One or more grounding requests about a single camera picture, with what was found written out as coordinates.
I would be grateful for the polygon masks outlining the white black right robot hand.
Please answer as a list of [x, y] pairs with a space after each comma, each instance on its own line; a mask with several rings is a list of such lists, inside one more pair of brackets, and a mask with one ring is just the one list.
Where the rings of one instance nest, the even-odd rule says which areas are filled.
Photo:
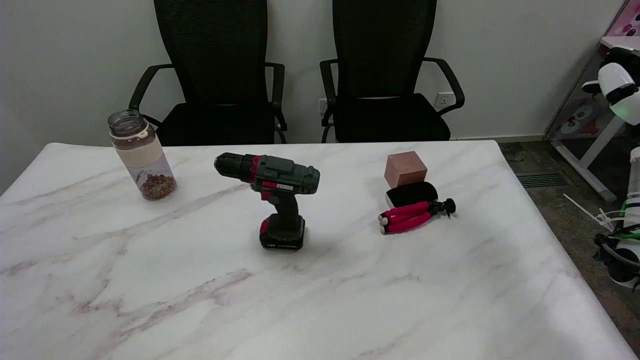
[[599, 65], [598, 79], [582, 85], [587, 94], [602, 94], [613, 114], [631, 126], [640, 123], [639, 61], [632, 48], [613, 47]]

